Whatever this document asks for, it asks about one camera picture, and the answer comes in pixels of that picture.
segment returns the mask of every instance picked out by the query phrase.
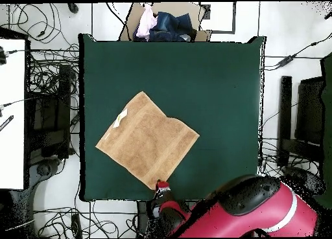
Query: white desk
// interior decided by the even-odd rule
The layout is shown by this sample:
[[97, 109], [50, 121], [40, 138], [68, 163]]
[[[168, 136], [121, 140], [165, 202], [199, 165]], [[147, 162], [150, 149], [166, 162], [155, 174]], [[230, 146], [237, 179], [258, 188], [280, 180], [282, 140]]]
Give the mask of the white desk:
[[231, 34], [233, 31], [233, 2], [202, 2], [210, 5], [209, 19], [203, 19], [202, 30], [214, 30], [215, 33]]
[[[24, 40], [0, 39], [5, 51], [24, 50]], [[24, 99], [25, 53], [9, 55], [0, 65], [0, 104]], [[14, 119], [0, 131], [0, 188], [23, 189], [24, 102], [5, 107], [0, 125], [9, 116]]]

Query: white stripe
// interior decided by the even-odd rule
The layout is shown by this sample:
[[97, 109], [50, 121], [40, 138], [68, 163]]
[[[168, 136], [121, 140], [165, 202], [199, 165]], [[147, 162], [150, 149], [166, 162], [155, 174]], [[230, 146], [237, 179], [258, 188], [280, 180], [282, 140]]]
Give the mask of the white stripe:
[[296, 208], [298, 206], [298, 200], [296, 199], [296, 194], [291, 190], [291, 188], [289, 188], [289, 189], [292, 192], [292, 196], [293, 196], [292, 206], [290, 207], [290, 209], [289, 209], [288, 213], [286, 214], [286, 216], [284, 217], [284, 219], [282, 219], [277, 225], [267, 228], [267, 229], [262, 229], [265, 232], [271, 233], [272, 231], [277, 231], [277, 230], [280, 230], [281, 228], [284, 228], [284, 226], [286, 226], [291, 221], [292, 217], [295, 215]]
[[5, 231], [10, 231], [10, 230], [17, 229], [17, 228], [20, 228], [20, 227], [22, 227], [22, 226], [28, 225], [28, 224], [32, 223], [34, 220], [35, 220], [35, 219], [33, 219], [33, 220], [31, 220], [31, 221], [29, 221], [29, 222], [27, 222], [27, 223], [24, 223], [24, 224], [18, 225], [18, 226], [16, 226], [16, 227], [9, 228], [9, 229], [7, 229], [7, 230], [5, 230]]

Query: black cable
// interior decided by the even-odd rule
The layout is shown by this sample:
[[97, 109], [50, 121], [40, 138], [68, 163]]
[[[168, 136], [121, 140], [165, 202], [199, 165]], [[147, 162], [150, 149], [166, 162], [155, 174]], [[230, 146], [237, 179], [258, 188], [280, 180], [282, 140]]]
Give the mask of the black cable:
[[33, 99], [40, 99], [42, 97], [32, 97], [32, 98], [26, 98], [26, 99], [22, 99], [22, 100], [17, 100], [17, 101], [14, 101], [14, 102], [11, 102], [11, 103], [7, 103], [7, 104], [3, 104], [4, 107], [8, 107], [12, 104], [15, 104], [15, 103], [18, 103], [18, 102], [22, 102], [22, 101], [28, 101], [28, 100], [33, 100]]
[[123, 22], [123, 20], [121, 20], [121, 18], [110, 8], [110, 6], [108, 5], [108, 3], [106, 3], [106, 6], [108, 7], [108, 9], [110, 10], [111, 13], [113, 13], [113, 15], [126, 27], [127, 29], [127, 35], [128, 35], [128, 39], [129, 41], [132, 41], [130, 35], [129, 35], [129, 29], [126, 23]]
[[262, 138], [262, 140], [279, 140], [279, 138]]
[[78, 156], [78, 158], [80, 158], [80, 156], [77, 154], [76, 150], [74, 149], [73, 144], [71, 143], [71, 140], [70, 140], [70, 145], [71, 145], [72, 149], [74, 150], [75, 154]]
[[116, 9], [115, 6], [114, 6], [114, 3], [112, 3], [112, 6], [113, 6], [114, 10], [118, 13], [117, 9]]
[[118, 238], [121, 238], [121, 237], [122, 237], [125, 233], [127, 233], [128, 231], [133, 231], [134, 233], [139, 234], [139, 235], [141, 235], [141, 236], [143, 236], [143, 237], [146, 236], [146, 234], [141, 233], [140, 231], [138, 231], [138, 229], [137, 229], [137, 227], [136, 227], [136, 225], [135, 225], [135, 220], [136, 220], [137, 217], [138, 217], [138, 214], [135, 214], [134, 217], [132, 218], [132, 220], [130, 220], [130, 219], [127, 219], [127, 220], [126, 220], [126, 225], [127, 225], [128, 229], [125, 230], [125, 231], [124, 231], [124, 232], [123, 232]]
[[[71, 52], [76, 45], [71, 45], [66, 51]], [[31, 64], [30, 64], [30, 87], [29, 90], [31, 92], [38, 92], [42, 94], [54, 95], [58, 91], [58, 80], [59, 73], [58, 70], [61, 65], [68, 64], [72, 70], [72, 82], [71, 82], [71, 95], [78, 94], [78, 62], [75, 60], [78, 59], [76, 56], [72, 57], [65, 56], [64, 53], [60, 54], [59, 52], [37, 52], [38, 54], [44, 55], [45, 60], [37, 60], [34, 56], [31, 56]]]
[[311, 161], [309, 161], [309, 167], [306, 171], [309, 171], [311, 169]]
[[[70, 208], [70, 207], [66, 207], [66, 208], [61, 208], [61, 209], [69, 209], [68, 211], [66, 212], [57, 212], [48, 222], [46, 222], [46, 224], [40, 229], [38, 230], [38, 237], [40, 237], [42, 235], [42, 233], [44, 232], [44, 230], [48, 227], [53, 227], [55, 230], [55, 226], [54, 225], [60, 225], [63, 229], [63, 233], [60, 234], [57, 230], [57, 234], [56, 235], [52, 235], [53, 237], [54, 236], [58, 236], [58, 238], [60, 239], [60, 237], [64, 234], [65, 235], [65, 239], [68, 239], [67, 235], [66, 235], [66, 231], [70, 230], [72, 231], [72, 228], [71, 226], [68, 227], [66, 226], [65, 222], [63, 221], [63, 216], [65, 216], [66, 214], [72, 214], [73, 212], [76, 212], [78, 213], [81, 217], [89, 220], [89, 222], [93, 223], [93, 225], [96, 225], [96, 227], [98, 228], [98, 230], [102, 231], [106, 236], [107, 236], [107, 232], [100, 226], [97, 225], [97, 223], [92, 220], [91, 218], [88, 218], [86, 216], [84, 216], [78, 209], [76, 208]], [[47, 211], [51, 211], [51, 210], [54, 210], [54, 209], [47, 209], [47, 210], [44, 210], [44, 211], [38, 211], [38, 212], [47, 212]], [[55, 220], [57, 219], [61, 219], [62, 223], [60, 222], [54, 222]], [[85, 232], [87, 235], [89, 235], [89, 232], [86, 232], [84, 230], [86, 230], [87, 228], [83, 229], [82, 232]]]
[[[14, 11], [12, 12], [12, 17], [13, 17], [13, 19], [14, 19], [14, 13], [15, 13], [15, 11], [18, 9], [18, 5], [17, 4], [15, 4], [15, 9], [14, 9]], [[15, 25], [15, 24], [10, 24], [10, 29], [12, 29], [13, 28], [13, 25]]]
[[[200, 10], [201, 10], [202, 9], [202, 5], [200, 4], [200, 2], [198, 3], [198, 5], [199, 5]], [[200, 11], [198, 13], [198, 30], [202, 30], [202, 27], [200, 25]]]
[[275, 66], [277, 66], [278, 64], [276, 64], [276, 65], [266, 65], [265, 67], [275, 67]]
[[[16, 7], [15, 11], [17, 10], [17, 8], [19, 8], [19, 9], [21, 10], [21, 12], [19, 13], [19, 19], [18, 19], [18, 22], [15, 23], [15, 24], [11, 24], [11, 25], [17, 25], [18, 28], [19, 28], [20, 30], [22, 30], [25, 34], [28, 35], [28, 37], [30, 37], [30, 38], [32, 38], [32, 39], [34, 39], [34, 40], [36, 40], [36, 41], [39, 41], [39, 42], [41, 42], [41, 43], [44, 43], [44, 44], [46, 44], [46, 43], [50, 43], [52, 40], [55, 39], [55, 37], [57, 37], [59, 34], [61, 34], [62, 37], [64, 38], [64, 40], [67, 42], [67, 44], [68, 44], [68, 45], [71, 45], [71, 44], [67, 41], [67, 39], [65, 38], [64, 34], [62, 33], [62, 26], [61, 26], [61, 20], [60, 20], [60, 15], [59, 15], [58, 8], [56, 7], [56, 5], [55, 5], [54, 3], [50, 3], [49, 5], [50, 5], [51, 11], [52, 11], [52, 15], [53, 15], [53, 26], [51, 26], [51, 25], [49, 24], [49, 21], [48, 21], [48, 19], [47, 19], [46, 14], [45, 14], [40, 8], [38, 8], [36, 5], [32, 5], [32, 4], [26, 4], [23, 8], [21, 8], [19, 5], [16, 5], [17, 7]], [[36, 8], [39, 12], [41, 12], [41, 14], [43, 14], [43, 16], [44, 16], [44, 18], [45, 18], [45, 21], [39, 21], [39, 22], [33, 24], [32, 26], [30, 26], [30, 27], [28, 28], [28, 30], [25, 30], [25, 29], [23, 29], [20, 25], [24, 25], [24, 24], [25, 24], [26, 22], [28, 22], [28, 20], [29, 20], [29, 16], [28, 16], [28, 14], [26, 13], [26, 11], [24, 11], [24, 9], [25, 9], [27, 6], [32, 6], [32, 7]], [[57, 13], [57, 16], [58, 16], [58, 21], [59, 21], [60, 29], [57, 29], [57, 28], [55, 27], [55, 14], [54, 14], [53, 7], [56, 9], [56, 13]], [[21, 17], [22, 17], [22, 14], [25, 14], [25, 16], [26, 16], [26, 18], [27, 18], [27, 20], [25, 20], [24, 22], [20, 22]], [[32, 28], [35, 27], [36, 25], [39, 25], [40, 23], [45, 24], [45, 28], [40, 32], [40, 34], [37, 36], [37, 38], [35, 38], [35, 37], [33, 37], [33, 36], [29, 33], [29, 31], [30, 31], [30, 29], [32, 29]], [[42, 39], [38, 39], [40, 36], [45, 35], [45, 31], [46, 31], [46, 29], [47, 29], [48, 27], [51, 28], [51, 32], [48, 33], [48, 35], [46, 35], [44, 38], [42, 38]], [[54, 30], [56, 30], [58, 33], [56, 33], [56, 35], [53, 36], [49, 41], [45, 41], [46, 39], [48, 39], [48, 38], [51, 37], [51, 35], [52, 35], [52, 33], [54, 32]]]
[[109, 222], [109, 221], [107, 221], [107, 220], [106, 220], [106, 221], [101, 221], [100, 223], [102, 223], [102, 222], [105, 222], [105, 223], [103, 223], [103, 224], [99, 224], [101, 228], [104, 228], [105, 225], [108, 225], [108, 224], [113, 223], [113, 222]]
[[[263, 155], [265, 155], [263, 160], [266, 161], [266, 162], [271, 162], [271, 163], [277, 163], [278, 162], [277, 161], [278, 155], [266, 155], [266, 154], [263, 154]], [[288, 162], [287, 164], [291, 165], [291, 166], [296, 166], [296, 165], [305, 164], [305, 163], [309, 162], [309, 161], [304, 161], [305, 160], [304, 158], [302, 159], [301, 157], [298, 157], [298, 156], [294, 156], [293, 160], [294, 161]]]
[[97, 218], [97, 216], [95, 214], [95, 204], [96, 204], [96, 201], [93, 202], [92, 212], [93, 212], [93, 215], [96, 218], [96, 221], [98, 222], [99, 226], [101, 226], [101, 223], [100, 223], [100, 221], [98, 220], [98, 218]]
[[74, 96], [71, 96], [71, 98], [74, 98], [75, 101], [76, 101], [76, 104], [77, 104], [76, 107], [71, 107], [71, 109], [72, 109], [72, 110], [79, 110], [79, 106], [78, 106], [78, 101], [77, 101], [77, 99], [76, 99]]
[[113, 232], [108, 232], [108, 231], [105, 230], [105, 232], [107, 234], [113, 234], [113, 233], [115, 233], [117, 231], [117, 237], [118, 237], [119, 236], [119, 228], [116, 226], [116, 224], [114, 222], [112, 222], [110, 220], [104, 220], [104, 221], [101, 221], [101, 222], [107, 222], [107, 223], [101, 225], [101, 222], [99, 221], [99, 219], [97, 218], [97, 215], [95, 214], [95, 203], [96, 203], [96, 201], [94, 200], [93, 206], [92, 206], [92, 213], [93, 213], [96, 221], [98, 222], [97, 225], [99, 225], [99, 227], [103, 227], [103, 226], [105, 226], [107, 224], [112, 224], [115, 227], [115, 230]]
[[89, 202], [89, 239], [91, 238], [91, 202]]
[[78, 187], [77, 187], [77, 191], [76, 191], [76, 194], [75, 194], [75, 198], [74, 198], [74, 206], [75, 208], [77, 209], [77, 206], [76, 206], [76, 198], [77, 198], [77, 195], [78, 195], [78, 191], [80, 190], [80, 181], [78, 181]]
[[269, 121], [271, 118], [275, 117], [275, 116], [278, 115], [279, 113], [280, 113], [280, 111], [278, 111], [276, 114], [273, 114], [273, 116], [267, 118], [267, 120], [266, 120], [266, 121], [264, 122], [264, 124], [262, 125], [262, 129], [264, 128], [264, 125], [265, 125], [265, 123], [266, 123], [267, 121]]
[[10, 29], [10, 5], [8, 5], [8, 29]]
[[326, 40], [328, 40], [330, 37], [332, 37], [332, 32], [329, 34], [328, 37], [326, 37], [325, 39], [323, 40], [320, 40], [320, 41], [317, 41], [317, 42], [313, 42], [311, 43], [310, 45], [304, 47], [303, 49], [301, 49], [300, 51], [298, 51], [297, 53], [294, 53], [293, 55], [288, 55], [287, 57], [285, 57], [284, 59], [282, 59], [280, 62], [278, 62], [276, 65], [273, 65], [273, 66], [276, 66], [274, 69], [264, 69], [265, 71], [275, 71], [276, 69], [279, 69], [280, 67], [284, 67], [286, 66], [287, 64], [289, 64], [291, 61], [293, 61], [293, 59], [299, 54], [301, 53], [302, 51], [304, 51], [305, 49], [307, 49], [308, 47], [313, 47], [315, 45], [318, 45], [319, 43], [322, 43]]
[[16, 53], [18, 51], [28, 51], [28, 52], [30, 52], [30, 50], [28, 50], [28, 49], [20, 49], [20, 50], [14, 50], [14, 51], [7, 51], [7, 53], [8, 54], [13, 54], [13, 53]]
[[56, 173], [54, 176], [57, 176], [58, 174], [61, 174], [64, 171], [65, 168], [65, 162], [67, 161], [67, 159], [64, 159], [64, 165], [62, 166], [61, 171], [59, 171], [58, 173]]
[[312, 164], [314, 164], [315, 165], [315, 167], [316, 167], [316, 169], [317, 169], [317, 173], [316, 173], [316, 175], [318, 175], [318, 173], [319, 173], [319, 167], [318, 167], [318, 165], [314, 162], [314, 161], [311, 161], [311, 160], [308, 160], [308, 159], [306, 159], [305, 157], [302, 157], [302, 156], [300, 156], [300, 155], [292, 155], [292, 154], [289, 154], [288, 152], [286, 152], [285, 150], [279, 150], [275, 145], [273, 145], [273, 144], [271, 144], [271, 143], [269, 143], [269, 142], [263, 142], [263, 143], [265, 143], [265, 144], [269, 144], [269, 145], [271, 145], [271, 146], [273, 146], [274, 148], [275, 148], [275, 150], [272, 150], [272, 149], [270, 149], [270, 148], [262, 148], [262, 149], [265, 149], [265, 150], [271, 150], [271, 151], [273, 151], [273, 152], [275, 152], [275, 151], [277, 151], [277, 152], [279, 152], [278, 153], [278, 155], [265, 155], [265, 154], [263, 154], [263, 155], [265, 155], [266, 157], [269, 157], [269, 158], [271, 158], [271, 157], [275, 157], [275, 158], [278, 158], [278, 156], [279, 157], [282, 157], [284, 154], [283, 153], [285, 153], [285, 156], [287, 156], [287, 157], [291, 157], [291, 158], [294, 158], [293, 159], [293, 161], [290, 163], [290, 162], [288, 162], [287, 164], [288, 165], [290, 165], [290, 166], [296, 166], [296, 165], [300, 165], [300, 164], [304, 164], [304, 163], [312, 163]]
[[279, 169], [279, 172], [277, 172], [274, 168], [272, 168], [268, 163], [267, 163], [267, 166], [269, 166], [276, 174], [273, 176], [273, 177], [275, 177], [277, 174], [279, 174], [280, 173], [280, 171], [281, 171], [281, 168]]
[[[53, 208], [53, 209], [48, 209], [48, 210], [35, 210], [34, 213], [43, 213], [43, 212], [50, 212], [50, 213], [56, 213], [57, 210], [60, 209], [71, 209], [71, 207], [62, 207], [62, 208]], [[137, 214], [136, 212], [95, 212], [97, 214], [125, 214], [125, 215], [135, 215]]]

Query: dark blue cloth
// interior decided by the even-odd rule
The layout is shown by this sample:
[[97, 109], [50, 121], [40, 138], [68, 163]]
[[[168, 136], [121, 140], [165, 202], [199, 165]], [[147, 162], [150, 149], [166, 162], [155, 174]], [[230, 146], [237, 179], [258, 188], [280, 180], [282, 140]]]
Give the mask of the dark blue cloth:
[[[146, 41], [136, 36], [138, 26], [134, 31], [134, 41]], [[193, 33], [189, 14], [174, 17], [170, 13], [158, 12], [157, 25], [150, 29], [149, 41], [185, 41], [180, 35]]]

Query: cardboard box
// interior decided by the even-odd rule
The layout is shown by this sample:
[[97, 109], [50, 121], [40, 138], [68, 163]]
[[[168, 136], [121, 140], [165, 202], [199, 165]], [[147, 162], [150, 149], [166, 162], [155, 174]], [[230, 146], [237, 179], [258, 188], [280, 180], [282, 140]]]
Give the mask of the cardboard box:
[[[126, 24], [129, 31], [129, 36], [132, 38], [132, 34], [134, 33], [136, 27], [139, 24], [141, 16], [144, 12], [144, 7], [139, 3], [133, 3], [132, 7], [129, 10], [129, 13], [126, 18]], [[203, 19], [205, 14], [205, 8], [198, 6], [196, 4], [190, 2], [162, 2], [162, 3], [154, 3], [152, 5], [152, 11], [154, 14], [158, 14], [159, 11], [167, 12], [172, 14], [175, 17], [184, 15], [186, 13], [189, 14], [191, 19], [191, 24], [196, 32], [195, 41], [209, 41], [211, 37], [212, 31], [210, 30], [198, 30], [200, 22]], [[120, 37], [120, 41], [129, 41], [127, 28], [124, 26]]]

